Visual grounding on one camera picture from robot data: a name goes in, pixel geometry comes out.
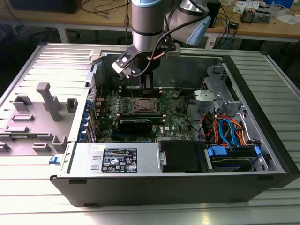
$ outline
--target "wire bundle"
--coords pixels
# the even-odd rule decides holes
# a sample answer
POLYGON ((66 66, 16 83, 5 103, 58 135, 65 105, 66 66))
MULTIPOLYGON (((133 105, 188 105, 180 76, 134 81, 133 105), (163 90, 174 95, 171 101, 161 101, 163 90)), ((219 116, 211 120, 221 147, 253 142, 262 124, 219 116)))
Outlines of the wire bundle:
MULTIPOLYGON (((239 140, 239 145, 241 145, 241 146, 246 146, 247 145, 247 142, 246 142, 245 137, 244 137, 244 129, 243 129, 242 125, 239 124, 236 120, 232 120, 231 118, 229 118, 227 116, 223 116, 223 115, 208 116, 207 114, 205 114, 203 116, 203 118, 200 120, 200 124, 203 123, 205 118, 212 120, 212 125, 213 125, 213 129, 211 129, 204 136, 204 139, 207 140, 208 142, 210 142, 210 143, 213 142, 214 144, 220 144, 221 146, 226 146, 226 147, 228 146, 229 147, 230 144, 228 144, 229 142, 226 141, 225 138, 229 134, 229 132, 231 132, 232 130, 229 129, 226 132, 226 135, 224 137, 223 136, 223 131, 221 130, 222 126, 220 126, 218 128, 218 125, 223 123, 224 125, 231 126, 229 123, 232 123, 233 127, 234 127, 234 132, 237 135, 238 140, 239 140), (212 132, 214 132, 214 136, 210 140, 208 140, 208 137, 212 132)), ((234 134, 231 134, 231 136, 232 136, 233 143, 236 143, 234 141, 234 134)))
POLYGON ((231 48, 232 48, 232 45, 233 45, 233 43, 234 43, 234 40, 235 40, 235 35, 236 35, 236 33, 237 33, 237 29, 236 29, 236 30, 233 29, 234 34, 233 34, 231 37, 229 37, 229 35, 230 35, 230 26, 229 26, 229 24, 230 24, 231 20, 230 20, 230 18, 227 16, 227 14, 226 14, 226 12, 225 12, 225 10, 224 10, 224 8, 223 8, 222 6, 221 6, 221 9, 223 10, 223 13, 219 12, 219 14, 225 16, 225 19, 222 18, 222 17, 217 17, 217 19, 219 19, 219 20, 221 20, 222 22, 224 22, 226 26, 223 26, 223 27, 225 28, 225 31, 224 31, 222 37, 217 41, 217 44, 213 47, 213 49, 216 49, 218 46, 219 46, 219 48, 224 49, 224 48, 229 44, 229 40, 232 39, 232 41, 230 42, 230 43, 231 43, 230 49, 231 49, 231 48), (227 34, 227 35, 226 35, 226 39, 222 42, 222 39, 223 39, 223 37, 224 37, 225 34, 227 34))
POLYGON ((86 0, 84 3, 81 4, 80 8, 81 8, 83 11, 85 11, 85 12, 88 12, 88 13, 95 13, 95 14, 97 14, 97 15, 99 15, 99 16, 103 16, 104 18, 109 19, 110 17, 107 15, 109 11, 127 5, 127 4, 123 4, 123 5, 115 6, 115 7, 109 8, 109 9, 105 9, 105 10, 98 10, 99 7, 101 7, 101 6, 109 6, 109 5, 113 4, 116 0, 111 0, 111 1, 112 1, 112 2, 107 3, 107 4, 102 4, 102 5, 97 5, 97 6, 95 6, 95 5, 94 5, 94 0, 86 0), (93 11, 87 10, 87 9, 85 9, 85 8, 83 7, 83 6, 85 6, 88 2, 91 2, 92 7, 93 7, 93 11))

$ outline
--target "sticker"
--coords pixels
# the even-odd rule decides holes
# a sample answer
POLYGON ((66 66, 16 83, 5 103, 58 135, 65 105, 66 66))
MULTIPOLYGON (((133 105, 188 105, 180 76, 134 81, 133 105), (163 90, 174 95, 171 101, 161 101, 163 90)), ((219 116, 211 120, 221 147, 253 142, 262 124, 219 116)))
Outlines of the sticker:
POLYGON ((105 145, 102 144, 93 144, 90 148, 91 151, 103 151, 105 149, 105 145))
POLYGON ((104 148, 102 172, 137 173, 137 149, 104 148))

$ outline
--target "yellow wire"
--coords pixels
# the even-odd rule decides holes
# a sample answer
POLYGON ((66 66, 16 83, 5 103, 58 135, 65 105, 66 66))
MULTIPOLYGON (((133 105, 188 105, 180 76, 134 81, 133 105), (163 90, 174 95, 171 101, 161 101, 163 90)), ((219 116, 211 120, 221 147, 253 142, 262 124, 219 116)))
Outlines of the yellow wire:
POLYGON ((244 130, 242 130, 242 138, 243 138, 243 142, 245 145, 247 145, 246 141, 245 141, 245 137, 244 137, 244 130))

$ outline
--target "blue latch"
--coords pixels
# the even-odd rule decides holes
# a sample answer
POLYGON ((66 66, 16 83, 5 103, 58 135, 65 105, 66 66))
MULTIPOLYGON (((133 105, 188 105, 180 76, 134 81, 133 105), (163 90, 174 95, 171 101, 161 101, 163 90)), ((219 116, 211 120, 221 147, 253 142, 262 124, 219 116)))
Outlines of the blue latch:
POLYGON ((260 156, 262 154, 262 151, 260 150, 259 147, 256 146, 256 147, 254 147, 254 149, 258 156, 260 156))
POLYGON ((209 156, 227 155, 226 148, 224 146, 211 146, 207 149, 209 156))
POLYGON ((60 158, 58 156, 51 156, 50 160, 49 160, 49 164, 55 164, 55 165, 59 165, 60 164, 60 158))

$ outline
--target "warning label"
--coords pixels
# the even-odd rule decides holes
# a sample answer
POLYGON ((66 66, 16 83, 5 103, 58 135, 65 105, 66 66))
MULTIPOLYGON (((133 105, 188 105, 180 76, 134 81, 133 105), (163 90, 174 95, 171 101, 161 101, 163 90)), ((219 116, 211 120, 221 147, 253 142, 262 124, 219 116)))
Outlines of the warning label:
POLYGON ((102 172, 136 173, 137 149, 104 149, 102 172))

